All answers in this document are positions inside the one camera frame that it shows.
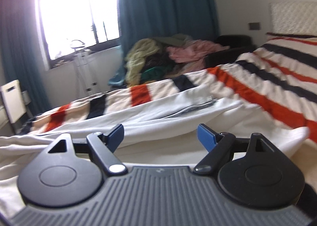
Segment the window sill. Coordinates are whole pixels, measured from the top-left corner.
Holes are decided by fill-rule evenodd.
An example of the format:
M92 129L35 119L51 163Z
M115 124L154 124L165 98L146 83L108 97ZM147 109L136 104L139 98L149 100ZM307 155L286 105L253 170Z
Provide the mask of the window sill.
M90 53L89 55L101 52L101 51L106 51L106 50L110 50L113 48L120 48L119 45L119 38L117 39L113 39L113 40L109 40L103 43L98 43L95 44L93 46L90 47L86 47L85 49L90 49L92 51L92 53ZM75 52L59 57L55 60L49 60L49 65L50 65L50 69L53 68L58 68L64 64L67 64L71 61L73 61L75 59Z
M118 53L118 55L121 55L121 46L119 45L119 46L115 46L115 47L112 47L112 48L109 48L109 49L106 49L106 50L102 50L102 51L97 51L97 52L93 52L93 53L90 53L89 55L88 55L88 60L90 60L90 59L96 59L99 55L109 55L109 54L113 54L113 52L117 52ZM74 60L74 57L71 59L71 60L68 60L68 61L66 61L65 63L63 63L63 64L61 64L61 65L58 65L58 66L55 66L55 67L52 67L52 68L50 68L49 70L48 70L48 72L49 71L55 71L55 70L57 70L58 68L60 68L60 67L63 67L63 68L65 68L64 67L64 65L66 65L66 64L73 64L73 62L74 62L75 60Z

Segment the window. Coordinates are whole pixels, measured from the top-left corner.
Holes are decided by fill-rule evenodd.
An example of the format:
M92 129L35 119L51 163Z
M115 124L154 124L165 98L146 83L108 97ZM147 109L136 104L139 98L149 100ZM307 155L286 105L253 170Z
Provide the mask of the window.
M44 46L53 64L73 58L73 40L94 51L118 45L117 0L39 1Z

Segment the white sheet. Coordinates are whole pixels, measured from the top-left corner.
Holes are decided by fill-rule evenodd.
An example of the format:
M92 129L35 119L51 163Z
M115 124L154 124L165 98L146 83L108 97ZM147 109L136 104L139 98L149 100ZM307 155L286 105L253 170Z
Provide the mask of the white sheet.
M120 112L63 125L52 130L51 135L0 137L0 212L11 217L24 207L16 187L17 176L61 133L83 138L122 123L125 139L115 154L123 162L146 164L195 164L201 160L207 152L196 138L199 123L205 123L217 132L231 132L237 137L260 132L288 157L309 134L308 128L277 128L259 106L228 98L204 110L161 119L187 106L205 103L209 97L209 90L202 85Z

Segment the blue clip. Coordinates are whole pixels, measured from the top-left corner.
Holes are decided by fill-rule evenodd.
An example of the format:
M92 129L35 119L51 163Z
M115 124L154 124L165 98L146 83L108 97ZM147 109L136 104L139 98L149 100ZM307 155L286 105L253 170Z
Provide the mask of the blue clip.
M205 124L199 124L197 128L198 140L202 143L204 148L210 152L217 145L216 132L207 127Z
M104 135L108 149L114 153L124 139L124 127L122 124L118 124Z

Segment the black stripe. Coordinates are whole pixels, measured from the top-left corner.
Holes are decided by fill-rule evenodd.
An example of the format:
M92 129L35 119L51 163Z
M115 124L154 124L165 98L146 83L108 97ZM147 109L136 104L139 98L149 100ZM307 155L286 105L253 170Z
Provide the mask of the black stripe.
M33 126L33 121L36 121L36 117L29 119L22 127L20 132L18 133L19 136L29 134L31 131L31 128Z
M256 74L263 80L271 81L272 83L281 86L284 90L292 91L293 93L297 94L299 97L304 97L309 101L317 103L317 95L306 89L303 89L299 86L289 85L286 81L280 80L275 75L265 70L261 70L256 65L249 63L245 60L239 60L239 61L236 61L236 63L242 66L244 69L246 69L250 73Z
M304 63L310 67L317 69L317 57L314 57L308 53L268 43L263 44L262 47L267 49L268 51L273 51L275 53L282 54L286 57L297 60L301 63Z
M307 183L304 186L303 192L296 204L296 207L301 209L310 218L317 216L317 194L311 185Z
M86 119L102 116L106 109L106 95L102 95L90 101L89 114Z
M279 36L279 37L293 37L293 38L301 38L301 39L308 39L308 38L315 38L316 35L284 35L284 34L275 34L275 33L266 33L267 35L271 36Z
M196 87L185 75L172 78L172 80L180 92Z

